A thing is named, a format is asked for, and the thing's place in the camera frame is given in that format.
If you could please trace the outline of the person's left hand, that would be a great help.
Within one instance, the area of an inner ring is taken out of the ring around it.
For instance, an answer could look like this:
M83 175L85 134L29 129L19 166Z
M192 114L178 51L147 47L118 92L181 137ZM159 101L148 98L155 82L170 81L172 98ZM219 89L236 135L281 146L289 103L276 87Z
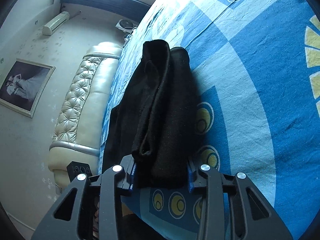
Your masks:
M99 198L94 200L94 216L93 216L93 239L99 239Z

